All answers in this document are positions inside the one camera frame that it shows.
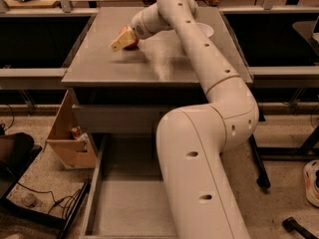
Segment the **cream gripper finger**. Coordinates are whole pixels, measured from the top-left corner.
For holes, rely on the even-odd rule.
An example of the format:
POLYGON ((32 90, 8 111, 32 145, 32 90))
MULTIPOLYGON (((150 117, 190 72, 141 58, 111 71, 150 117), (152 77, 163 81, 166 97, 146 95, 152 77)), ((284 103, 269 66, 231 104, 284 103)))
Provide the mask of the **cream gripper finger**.
POLYGON ((132 48, 137 44, 137 37, 130 28, 123 28, 119 36, 111 43, 110 47, 113 52, 117 52, 121 49, 132 48))

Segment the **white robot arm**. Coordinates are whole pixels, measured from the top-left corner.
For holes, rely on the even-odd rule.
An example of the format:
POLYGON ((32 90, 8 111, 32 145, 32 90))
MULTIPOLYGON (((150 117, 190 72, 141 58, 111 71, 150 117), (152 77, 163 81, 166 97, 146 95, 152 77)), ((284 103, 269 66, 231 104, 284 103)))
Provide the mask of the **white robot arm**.
POLYGON ((221 163, 221 154, 248 140, 259 117, 247 84, 200 30, 194 0, 157 0, 112 43, 113 51, 175 30, 207 98, 174 109, 157 129, 157 152, 179 239, 250 239, 221 163))

